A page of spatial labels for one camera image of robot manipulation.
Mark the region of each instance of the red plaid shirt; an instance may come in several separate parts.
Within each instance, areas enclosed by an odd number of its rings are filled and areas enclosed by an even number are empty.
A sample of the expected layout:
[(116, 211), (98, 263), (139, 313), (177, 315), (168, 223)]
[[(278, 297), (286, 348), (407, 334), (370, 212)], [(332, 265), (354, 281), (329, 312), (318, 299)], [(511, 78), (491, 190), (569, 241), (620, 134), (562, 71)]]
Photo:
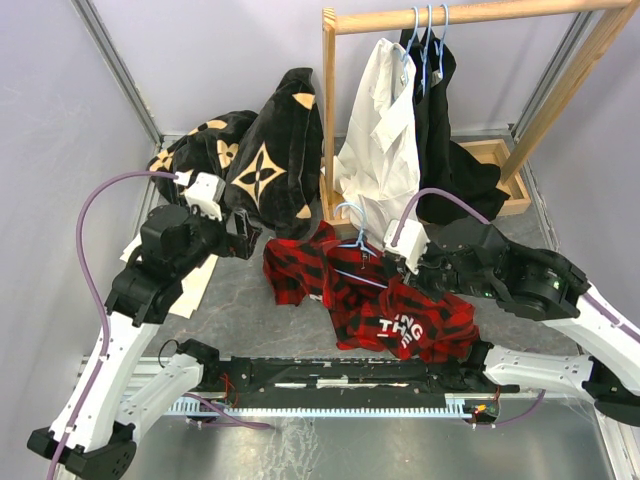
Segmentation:
[[(389, 350), (404, 360), (419, 355), (425, 362), (464, 358), (478, 339), (473, 306), (453, 295), (434, 303), (402, 283), (389, 279), (379, 257), (358, 248), (340, 248), (333, 228), (321, 222), (307, 242), (269, 240), (264, 274), (276, 304), (299, 305), (309, 295), (329, 310), (338, 348)], [(388, 285), (381, 289), (336, 270)]]

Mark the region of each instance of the gray wall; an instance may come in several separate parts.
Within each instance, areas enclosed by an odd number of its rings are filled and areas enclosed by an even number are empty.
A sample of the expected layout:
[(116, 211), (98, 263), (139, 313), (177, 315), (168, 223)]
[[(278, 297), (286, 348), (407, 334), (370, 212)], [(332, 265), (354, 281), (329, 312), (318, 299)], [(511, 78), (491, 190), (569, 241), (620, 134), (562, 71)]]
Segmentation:
[(640, 324), (640, 15), (532, 158), (563, 253)]
[[(98, 316), (75, 256), (88, 193), (144, 167), (152, 144), (68, 0), (5, 3), (0, 16), (0, 477), (44, 478), (26, 449), (71, 393)], [(85, 239), (108, 292), (144, 185), (114, 187)]]
[[(411, 7), (401, 0), (94, 3), (166, 134), (187, 132), (230, 110), (259, 110), (292, 67), (313, 67), (320, 85), (322, 7), (333, 5), (338, 14)], [(449, 95), (454, 131), (515, 122), (571, 18), (452, 26), (446, 41), (458, 61)], [(346, 132), (364, 66), (381, 36), (337, 39), (338, 133)], [(397, 40), (399, 32), (387, 36)]]

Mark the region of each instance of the garment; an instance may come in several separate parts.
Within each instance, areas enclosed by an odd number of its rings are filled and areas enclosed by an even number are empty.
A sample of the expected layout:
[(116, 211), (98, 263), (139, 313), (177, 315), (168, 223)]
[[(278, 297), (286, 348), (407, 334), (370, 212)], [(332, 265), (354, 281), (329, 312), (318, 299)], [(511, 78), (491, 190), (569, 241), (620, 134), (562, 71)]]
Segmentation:
[(267, 242), (263, 270), (276, 304), (299, 305), (307, 295), (321, 301), (329, 310), (337, 346), (343, 350), (389, 350), (403, 360), (419, 355), (430, 363), (466, 356), (478, 339), (472, 305), (449, 294), (434, 303), (404, 285), (400, 275), (388, 278), (379, 257), (363, 258), (357, 248), (341, 248), (343, 243), (325, 222), (308, 242)]
[[(194, 128), (169, 148), (153, 157), (147, 168), (153, 172), (189, 172), (191, 182), (199, 173), (212, 173), (225, 179), (238, 153), (238, 144), (258, 116), (250, 110), (220, 115)], [(186, 205), (180, 195), (183, 187), (168, 178), (153, 179), (169, 203)]]
[(300, 238), (311, 228), (318, 195), (322, 124), (310, 68), (289, 70), (243, 137), (229, 168), (225, 203), (275, 230)]
[[(420, 183), (412, 104), (415, 66), (409, 57), (403, 63), (404, 54), (386, 39), (377, 43), (358, 87), (345, 144), (334, 160), (334, 189), (364, 209), (367, 233), (378, 247), (387, 225), (400, 218)], [(360, 226), (358, 213), (344, 213)]]
[[(407, 46), (412, 30), (403, 30), (400, 44)], [(447, 87), (456, 69), (456, 61), (444, 46), (444, 77), (437, 81), (439, 71), (437, 49), (440, 40), (435, 36), (414, 41), (409, 54), (416, 63), (413, 102), (416, 119), (416, 143), (420, 159), (420, 188), (437, 187), (461, 198), (486, 218), (493, 220), (509, 195), (496, 188), (500, 180), (500, 167), (482, 164), (473, 155), (451, 141)], [(423, 61), (420, 52), (427, 46), (427, 88), (422, 90)], [(446, 225), (468, 214), (449, 200), (436, 195), (420, 199), (417, 216), (430, 223)]]

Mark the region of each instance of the black fabric with tan pattern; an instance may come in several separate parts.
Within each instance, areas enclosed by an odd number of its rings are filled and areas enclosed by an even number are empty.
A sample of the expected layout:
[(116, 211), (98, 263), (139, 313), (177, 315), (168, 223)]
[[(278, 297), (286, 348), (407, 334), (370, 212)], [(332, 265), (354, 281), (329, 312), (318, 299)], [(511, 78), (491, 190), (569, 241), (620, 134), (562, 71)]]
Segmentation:
[[(250, 110), (230, 112), (203, 123), (149, 162), (148, 169), (161, 172), (213, 173), (226, 179), (238, 153), (238, 145), (257, 118)], [(154, 179), (160, 194), (170, 203), (185, 204), (182, 187), (166, 178)]]
[(309, 204), (318, 195), (323, 136), (312, 72), (285, 74), (240, 142), (227, 176), (226, 205), (246, 210), (279, 238), (309, 231)]

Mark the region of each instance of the wooden post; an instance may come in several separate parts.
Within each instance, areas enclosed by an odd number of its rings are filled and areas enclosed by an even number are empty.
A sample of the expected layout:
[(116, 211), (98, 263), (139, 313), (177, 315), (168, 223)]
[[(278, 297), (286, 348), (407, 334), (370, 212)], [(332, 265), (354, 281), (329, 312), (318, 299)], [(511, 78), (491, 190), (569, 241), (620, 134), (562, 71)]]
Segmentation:
[(336, 12), (322, 9), (323, 75), (324, 75), (324, 168), (325, 194), (329, 210), (333, 206), (333, 156), (335, 137), (336, 98)]
[(640, 0), (632, 0), (624, 8), (602, 15), (502, 167), (503, 183), (522, 168), (639, 6)]

